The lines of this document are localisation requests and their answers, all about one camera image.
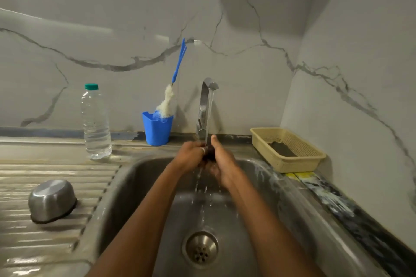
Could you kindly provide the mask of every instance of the person's right arm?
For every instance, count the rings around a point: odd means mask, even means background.
[[[231,194],[242,215],[263,277],[325,276],[304,252],[284,224],[272,213],[234,156],[213,135],[218,166],[211,168],[217,180]]]

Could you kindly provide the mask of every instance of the blue plastic container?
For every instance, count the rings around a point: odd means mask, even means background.
[[[153,119],[153,114],[143,112],[144,132],[146,134],[146,141],[151,146],[161,146],[169,141],[171,134],[173,115],[166,119]]]

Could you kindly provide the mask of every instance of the plastic bottle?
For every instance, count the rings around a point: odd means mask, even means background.
[[[85,148],[90,159],[101,159],[111,154],[111,137],[107,107],[96,83],[86,83],[81,98]]]

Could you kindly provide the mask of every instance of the chrome faucet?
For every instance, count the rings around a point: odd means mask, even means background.
[[[202,83],[201,100],[199,102],[198,121],[196,122],[196,133],[199,139],[205,139],[207,133],[208,114],[211,110],[208,110],[208,97],[211,91],[218,89],[218,85],[211,78],[205,78]]]

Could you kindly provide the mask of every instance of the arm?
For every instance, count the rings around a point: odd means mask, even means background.
[[[166,217],[182,175],[196,168],[200,142],[186,142],[86,277],[151,276]]]
[[[292,234],[272,213],[250,180],[228,153],[212,136],[219,168],[214,173],[230,192],[242,215],[255,250],[259,268],[264,277],[318,277],[324,276],[318,266],[304,252]]]

